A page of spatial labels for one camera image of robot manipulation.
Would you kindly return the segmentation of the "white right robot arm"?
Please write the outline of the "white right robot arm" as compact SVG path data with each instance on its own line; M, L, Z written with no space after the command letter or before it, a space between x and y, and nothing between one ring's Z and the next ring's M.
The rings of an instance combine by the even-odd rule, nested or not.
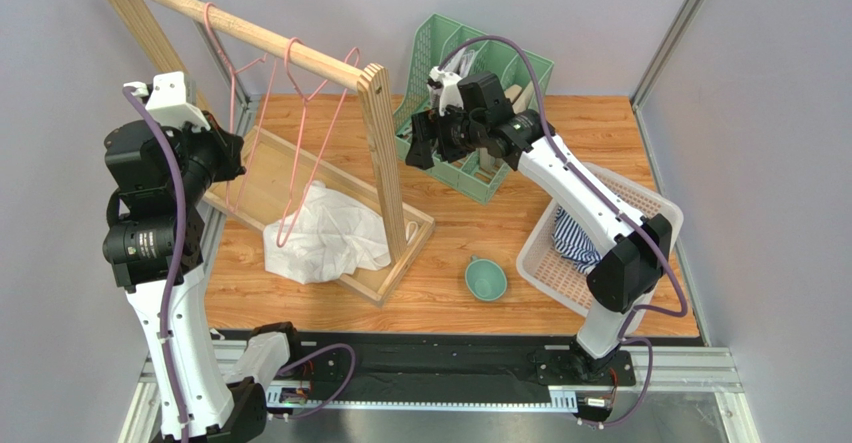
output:
M495 74L461 77L433 68L426 84L438 100L411 116L407 165L427 170L485 149L549 194L600 255L586 276L594 302L568 361L584 380L602 376L668 267L672 223L661 214L644 216L609 190L543 113L515 111Z

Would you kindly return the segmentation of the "blue white striped tank top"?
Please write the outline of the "blue white striped tank top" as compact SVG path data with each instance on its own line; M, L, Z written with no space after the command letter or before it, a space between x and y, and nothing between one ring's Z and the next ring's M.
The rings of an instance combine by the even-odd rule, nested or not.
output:
M562 207L557 207L551 239L555 251L581 274L588 275L602 260L587 233Z

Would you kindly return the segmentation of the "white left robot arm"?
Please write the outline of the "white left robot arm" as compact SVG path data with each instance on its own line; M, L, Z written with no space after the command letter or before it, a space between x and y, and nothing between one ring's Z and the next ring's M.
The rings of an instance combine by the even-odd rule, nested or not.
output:
M103 254L143 329L161 400L160 442L248 442L265 429L266 392L300 351L289 322L255 328L229 371L213 349L198 203L244 173L243 141L214 118L127 123L104 142L116 182Z

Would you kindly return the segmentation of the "pink wire hanger with white top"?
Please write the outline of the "pink wire hanger with white top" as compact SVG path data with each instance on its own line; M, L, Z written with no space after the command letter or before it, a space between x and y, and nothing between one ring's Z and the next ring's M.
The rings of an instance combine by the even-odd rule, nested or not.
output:
M204 4L204 6L203 6L203 24L204 24L204 28L205 28L205 31L207 33L207 36L213 41L215 52L218 55L220 61L224 64L225 70L226 70L227 75L229 77L230 100L229 100L229 113L228 113L229 120L228 120L228 122L229 122L229 130L230 130L231 133L233 133L234 130L235 130L235 116L236 116L237 76L240 73L242 73L242 72L250 69L251 67L257 65L258 63L265 63L267 61L267 59L269 58L269 54L265 53L262 57L256 58L253 61L244 65L243 67L236 69L234 67L234 65L232 64L231 60L229 59L229 57L227 56L226 51L225 51L220 39L218 38L218 36L216 35L216 33L215 33L215 31L212 27L211 19L210 19L210 9L211 8L215 8L215 5L212 2L206 2ZM268 85L267 85L267 93L264 97L263 104L262 104L262 107L261 107L260 127L263 127L263 123L264 123L264 119L265 119L265 113L266 113L269 98L270 98L270 95L271 95L270 91L271 91L272 84L274 83L274 80L275 80L275 77L276 77L278 61L279 61L279 59L277 57L275 57L275 56L272 57L271 76L269 78ZM234 198L234 201L231 201L231 199L230 199L230 196L231 196L230 183L226 184L226 194L225 194L226 208L232 213L236 213L239 210L240 203L241 203L242 197L243 197L244 192L245 192L245 187L246 187L246 185L247 185L247 183L249 182L249 179L250 179L250 173L251 173L251 169L252 169L252 166L253 166L256 148L258 146L258 143L259 143L259 136L256 135L254 137L254 139L252 140L252 144L250 146L250 151L249 151L249 156L248 156L248 163L245 166L245 173L242 175L242 182L240 183L240 187L239 187L239 190L237 192L236 197Z

